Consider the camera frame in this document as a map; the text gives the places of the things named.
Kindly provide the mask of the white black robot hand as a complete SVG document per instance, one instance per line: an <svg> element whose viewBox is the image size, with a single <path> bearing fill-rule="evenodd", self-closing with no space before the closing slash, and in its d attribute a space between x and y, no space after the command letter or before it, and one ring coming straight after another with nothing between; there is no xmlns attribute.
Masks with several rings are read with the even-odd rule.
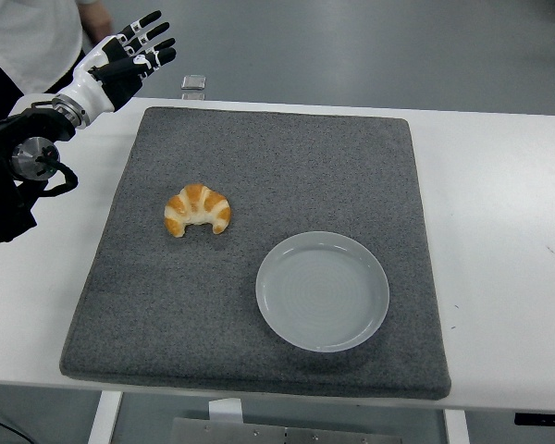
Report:
<svg viewBox="0 0 555 444"><path fill-rule="evenodd" d="M70 114L76 127L87 127L103 113L123 107L143 81L177 55L175 40L154 43L169 29L156 10L105 37L73 70L72 82L54 97L54 109Z"/></svg>

